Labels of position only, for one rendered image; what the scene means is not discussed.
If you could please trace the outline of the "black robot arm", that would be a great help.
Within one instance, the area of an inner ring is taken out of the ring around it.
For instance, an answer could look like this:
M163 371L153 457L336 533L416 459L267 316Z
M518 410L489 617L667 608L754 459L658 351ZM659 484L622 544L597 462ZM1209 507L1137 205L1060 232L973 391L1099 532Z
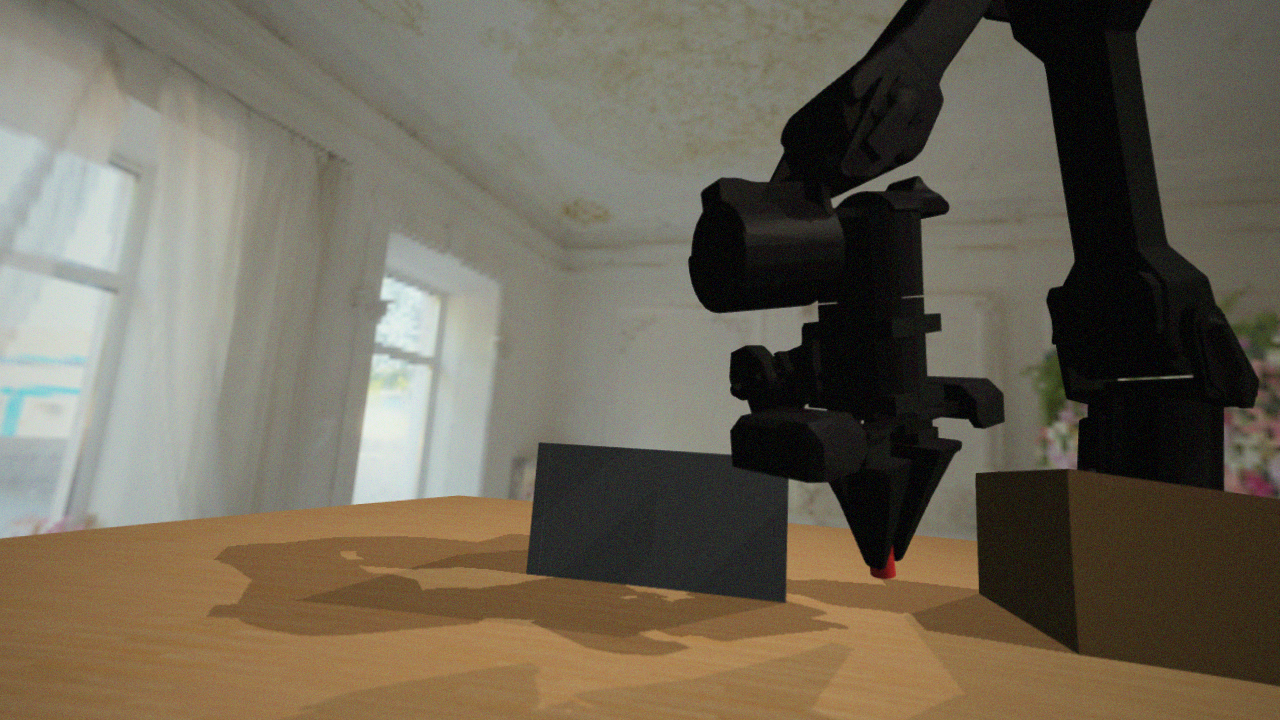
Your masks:
M914 176L831 199L922 154L940 81L986 20L1044 63L1074 264L1050 288L1068 400L1088 404L1076 470L1224 489L1224 407L1260 378L1210 279L1166 240L1137 31L1152 0L906 0L852 68L782 129L771 182L701 190L689 274L710 313L923 295L922 219L948 202ZM1194 378L1117 380L1194 375Z

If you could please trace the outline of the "red peg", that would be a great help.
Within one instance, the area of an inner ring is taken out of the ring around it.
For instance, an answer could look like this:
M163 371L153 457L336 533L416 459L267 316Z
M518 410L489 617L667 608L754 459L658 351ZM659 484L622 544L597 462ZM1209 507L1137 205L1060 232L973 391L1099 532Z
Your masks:
M896 577L893 548L891 548L888 559L890 560L887 560L888 561L887 566L883 568L882 570L878 570L876 568L870 568L870 577L876 577L876 578L881 578L881 579L890 579L890 578Z

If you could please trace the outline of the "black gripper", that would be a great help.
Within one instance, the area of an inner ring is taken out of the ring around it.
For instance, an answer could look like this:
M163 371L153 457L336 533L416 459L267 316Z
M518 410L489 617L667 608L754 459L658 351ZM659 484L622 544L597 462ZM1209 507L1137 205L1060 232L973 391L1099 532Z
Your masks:
M739 416L732 468L826 483L869 568L893 548L902 560L963 441L940 438L938 418L986 429L1005 421L1004 392L988 378L927 375L925 333L942 331L924 297L818 305L804 323L820 340L823 388L809 407ZM864 420L864 423L861 423Z

